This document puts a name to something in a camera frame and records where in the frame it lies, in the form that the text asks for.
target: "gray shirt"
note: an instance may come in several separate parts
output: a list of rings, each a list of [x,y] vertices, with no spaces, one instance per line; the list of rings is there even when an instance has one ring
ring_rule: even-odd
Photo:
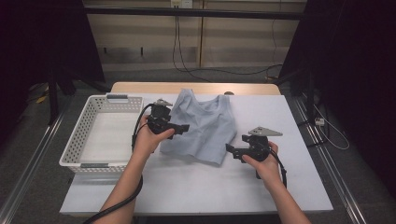
[[[230,98],[198,102],[192,90],[182,89],[170,113],[171,122],[190,124],[189,131],[161,143],[161,152],[191,155],[201,161],[221,164],[226,154],[225,144],[236,135]]]

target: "white table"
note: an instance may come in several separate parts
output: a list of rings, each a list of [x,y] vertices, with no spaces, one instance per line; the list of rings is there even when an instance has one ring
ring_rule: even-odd
[[[177,94],[137,93],[151,103],[175,102]],[[199,101],[215,95],[196,95]],[[321,183],[289,106],[282,95],[231,96],[237,135],[233,146],[246,147],[241,135],[262,126],[283,136],[269,137],[279,145],[287,169],[288,190],[305,212],[329,211],[332,204]],[[144,186],[136,201],[137,216],[232,215],[276,212],[269,192],[248,164],[227,153],[221,166],[156,151],[145,167]],[[118,175],[76,175],[61,213],[91,215],[101,208]]]

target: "human arm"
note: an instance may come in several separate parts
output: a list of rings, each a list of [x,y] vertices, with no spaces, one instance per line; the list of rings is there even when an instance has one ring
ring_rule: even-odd
[[[277,145],[272,142],[269,142],[269,145],[277,153]],[[244,155],[242,159],[257,170],[264,182],[264,186],[268,189],[275,202],[283,224],[311,223],[283,185],[279,175],[278,163],[271,154],[264,161],[256,161],[248,155]]]
[[[157,148],[160,142],[171,136],[175,130],[169,129],[163,133],[154,134],[146,125],[147,116],[143,116],[140,120],[140,131],[134,144],[134,153],[128,161],[122,175],[116,186],[108,196],[101,211],[108,207],[122,202],[131,196],[137,188],[143,169],[146,165],[150,154]],[[124,205],[120,209],[101,217],[95,224],[101,223],[131,223],[134,215],[135,199]]]

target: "white plastic basket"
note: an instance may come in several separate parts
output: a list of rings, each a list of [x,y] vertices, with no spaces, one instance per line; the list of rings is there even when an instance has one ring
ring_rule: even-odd
[[[93,95],[85,104],[59,161],[75,173],[122,172],[132,155],[132,135],[143,98]]]

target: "black curtain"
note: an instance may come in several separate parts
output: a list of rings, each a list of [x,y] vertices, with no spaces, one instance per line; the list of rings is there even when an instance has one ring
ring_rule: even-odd
[[[29,87],[49,74],[68,94],[73,78],[105,81],[80,0],[2,0],[0,54],[1,139],[25,108]]]
[[[358,0],[334,6],[327,21],[299,24],[283,72],[301,66],[302,52],[310,59],[323,102],[396,198],[396,6]],[[295,92],[306,86],[304,77],[292,82]]]

